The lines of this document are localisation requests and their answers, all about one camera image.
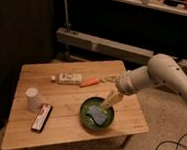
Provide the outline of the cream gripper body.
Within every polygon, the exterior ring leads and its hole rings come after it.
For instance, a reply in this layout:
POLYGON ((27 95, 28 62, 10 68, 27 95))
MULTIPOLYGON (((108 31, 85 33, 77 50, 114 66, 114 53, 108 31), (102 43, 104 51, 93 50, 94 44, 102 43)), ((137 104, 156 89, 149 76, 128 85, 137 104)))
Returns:
POLYGON ((107 109, 110 106, 115 105, 116 103, 120 102, 123 99, 123 95, 119 91, 111 91, 107 98, 104 99, 102 104, 100 104, 100 107, 103 109, 107 109))

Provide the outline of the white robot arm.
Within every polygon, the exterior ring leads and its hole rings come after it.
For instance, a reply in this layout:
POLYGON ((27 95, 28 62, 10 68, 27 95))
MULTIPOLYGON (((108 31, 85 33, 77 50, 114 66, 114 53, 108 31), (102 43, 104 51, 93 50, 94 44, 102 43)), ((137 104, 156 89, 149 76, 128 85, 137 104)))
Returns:
POLYGON ((117 76, 116 91, 109 93, 101 104, 109 108, 123 99, 124 95, 134 95, 147 87, 165 85, 175 91, 187 104, 187 75, 170 56, 162 53, 149 59, 146 66, 125 71, 117 76))

